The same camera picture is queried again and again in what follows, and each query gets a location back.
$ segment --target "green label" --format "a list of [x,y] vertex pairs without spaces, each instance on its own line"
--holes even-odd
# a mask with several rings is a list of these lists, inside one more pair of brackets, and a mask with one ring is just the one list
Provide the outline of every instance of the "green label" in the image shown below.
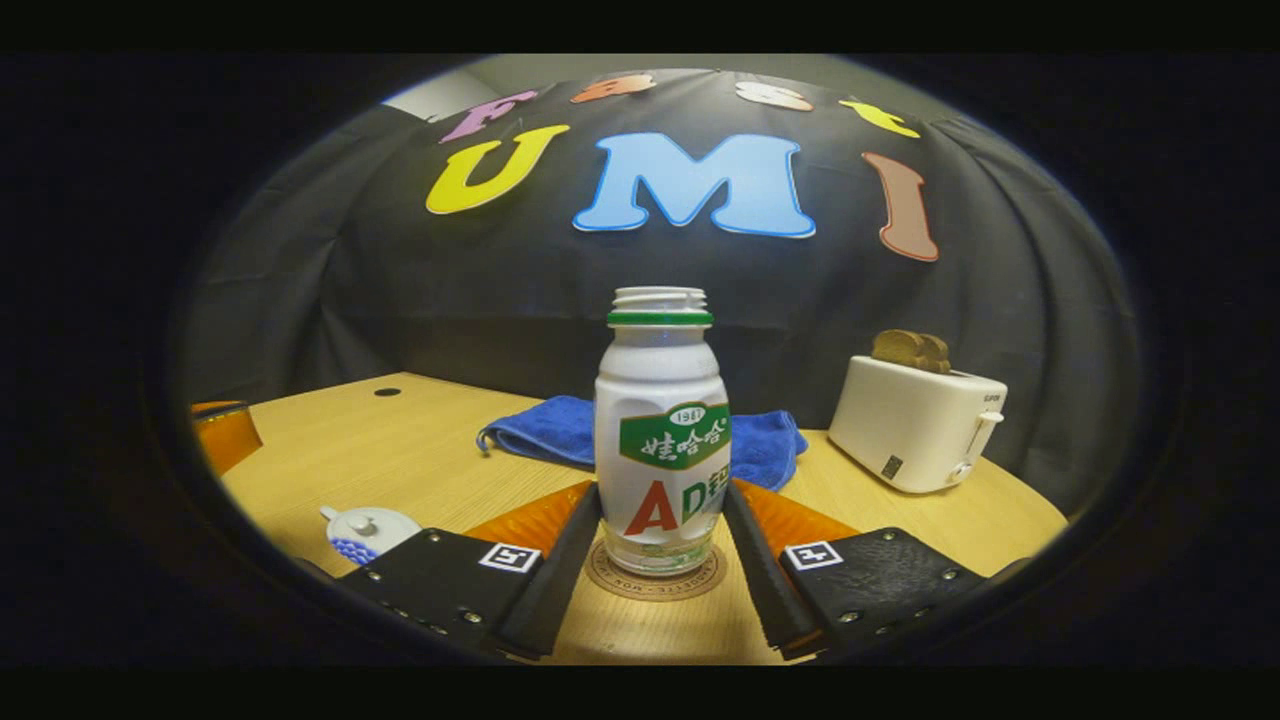
[[620,432],[623,457],[666,470],[685,470],[728,443],[728,404],[685,402],[662,415],[625,418]]

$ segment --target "bottle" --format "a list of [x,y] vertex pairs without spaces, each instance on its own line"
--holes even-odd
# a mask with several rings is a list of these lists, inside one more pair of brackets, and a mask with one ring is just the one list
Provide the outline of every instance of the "bottle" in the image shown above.
[[609,559],[640,575],[696,569],[728,484],[728,395],[691,287],[617,290],[595,380],[595,470]]

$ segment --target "red letter a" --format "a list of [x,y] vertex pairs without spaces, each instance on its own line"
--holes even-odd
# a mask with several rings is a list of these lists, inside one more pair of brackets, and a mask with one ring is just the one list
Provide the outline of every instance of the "red letter a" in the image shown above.
[[[657,520],[650,519],[654,507],[658,509]],[[636,516],[631,520],[631,525],[627,527],[627,532],[622,534],[637,536],[645,528],[652,528],[653,525],[659,525],[664,530],[676,529],[676,515],[671,511],[671,502],[667,501],[667,489],[662,487],[660,480],[654,480],[649,486],[649,492],[640,501],[640,510],[636,511]]]

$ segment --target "coaster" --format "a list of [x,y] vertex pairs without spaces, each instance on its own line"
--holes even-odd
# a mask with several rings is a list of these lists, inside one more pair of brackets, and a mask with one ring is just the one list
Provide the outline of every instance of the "coaster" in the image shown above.
[[707,561],[695,570],[669,578],[650,578],[628,573],[612,561],[604,551],[604,541],[596,541],[586,561],[586,574],[595,584],[613,594],[649,602],[689,600],[710,591],[724,579],[727,568],[724,553],[712,544]]

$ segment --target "orange letter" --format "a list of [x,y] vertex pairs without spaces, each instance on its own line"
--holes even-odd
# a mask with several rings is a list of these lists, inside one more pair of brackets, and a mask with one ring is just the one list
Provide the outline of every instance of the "orange letter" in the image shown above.
[[586,90],[575,95],[570,102],[590,102],[591,100],[599,100],[609,95],[627,95],[630,92],[649,90],[650,87],[655,87],[653,76],[627,76],[602,79],[600,82],[589,85]]
[[932,263],[938,259],[938,246],[929,238],[929,220],[924,217],[920,186],[924,178],[897,160],[874,152],[863,152],[863,160],[881,176],[888,222],[881,228],[881,242],[900,255]]

